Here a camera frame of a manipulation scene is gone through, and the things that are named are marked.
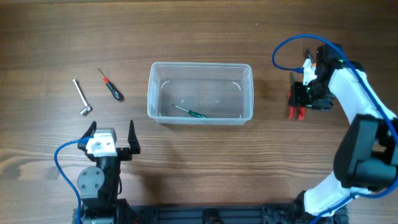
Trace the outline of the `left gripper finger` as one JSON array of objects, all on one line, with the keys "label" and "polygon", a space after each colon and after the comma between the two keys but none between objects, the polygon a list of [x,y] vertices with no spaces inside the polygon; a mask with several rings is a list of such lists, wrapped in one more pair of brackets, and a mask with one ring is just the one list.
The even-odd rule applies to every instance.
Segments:
[{"label": "left gripper finger", "polygon": [[88,130],[84,133],[84,135],[82,135],[82,139],[83,138],[87,138],[90,137],[94,134],[94,132],[96,131],[96,121],[93,121],[90,125],[90,127],[88,128]]},{"label": "left gripper finger", "polygon": [[141,153],[141,147],[139,145],[139,141],[136,136],[136,130],[134,127],[133,120],[130,120],[130,123],[129,123],[129,132],[128,132],[128,136],[127,136],[127,142],[129,143],[129,148],[131,150],[131,154],[140,154]]}]

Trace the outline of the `black red-collared screwdriver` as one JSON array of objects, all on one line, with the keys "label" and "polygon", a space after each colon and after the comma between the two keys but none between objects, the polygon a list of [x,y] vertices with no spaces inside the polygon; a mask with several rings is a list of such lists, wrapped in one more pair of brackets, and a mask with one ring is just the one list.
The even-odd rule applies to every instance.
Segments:
[{"label": "black red-collared screwdriver", "polygon": [[103,80],[105,82],[105,85],[108,87],[110,90],[112,96],[118,100],[118,101],[123,101],[124,96],[123,94],[116,88],[116,86],[104,75],[102,70],[100,68],[97,68],[97,70],[100,72],[101,76],[103,77]]}]

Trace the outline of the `green handled screwdriver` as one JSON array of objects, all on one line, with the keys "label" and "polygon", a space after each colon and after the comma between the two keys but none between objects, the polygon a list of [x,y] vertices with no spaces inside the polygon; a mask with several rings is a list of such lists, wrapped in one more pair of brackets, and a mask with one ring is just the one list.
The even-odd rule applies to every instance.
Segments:
[{"label": "green handled screwdriver", "polygon": [[186,110],[185,108],[182,108],[182,107],[177,106],[177,105],[173,105],[173,106],[176,107],[176,108],[178,108],[178,109],[180,109],[180,110],[182,110],[182,111],[187,112],[190,116],[193,116],[193,117],[195,117],[195,118],[207,118],[207,116],[205,116],[205,115],[203,115],[203,114],[200,114],[200,113],[198,113],[198,112],[196,112],[196,111]]}]

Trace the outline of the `orange black long-nose pliers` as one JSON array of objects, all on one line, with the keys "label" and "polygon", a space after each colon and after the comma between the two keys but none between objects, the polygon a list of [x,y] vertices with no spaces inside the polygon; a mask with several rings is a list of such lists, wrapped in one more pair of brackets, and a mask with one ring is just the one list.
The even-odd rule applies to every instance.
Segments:
[{"label": "orange black long-nose pliers", "polygon": [[306,58],[308,58],[311,61],[311,65],[313,67],[315,67],[316,66],[316,60],[315,60],[314,56],[310,53],[309,49],[305,50],[305,56],[306,56]]}]

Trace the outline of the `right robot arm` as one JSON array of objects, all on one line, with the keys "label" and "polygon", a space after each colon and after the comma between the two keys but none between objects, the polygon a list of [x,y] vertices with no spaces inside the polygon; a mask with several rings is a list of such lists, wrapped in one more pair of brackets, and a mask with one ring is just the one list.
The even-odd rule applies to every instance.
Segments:
[{"label": "right robot arm", "polygon": [[341,46],[327,44],[307,52],[303,80],[289,91],[289,115],[303,119],[305,109],[330,110],[336,98],[349,122],[333,161],[333,171],[292,202],[290,217],[324,222],[358,197],[374,198],[397,180],[397,116],[370,87],[362,65],[346,61]]}]

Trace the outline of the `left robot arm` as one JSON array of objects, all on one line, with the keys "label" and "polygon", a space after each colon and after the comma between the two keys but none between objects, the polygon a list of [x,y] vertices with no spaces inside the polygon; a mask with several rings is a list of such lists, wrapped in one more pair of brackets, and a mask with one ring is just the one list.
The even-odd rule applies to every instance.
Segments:
[{"label": "left robot arm", "polygon": [[134,122],[129,123],[128,147],[116,147],[116,132],[113,128],[100,129],[92,122],[80,138],[78,148],[94,166],[87,167],[78,176],[80,203],[73,210],[72,223],[133,223],[140,222],[122,192],[121,163],[131,161],[141,153]]}]

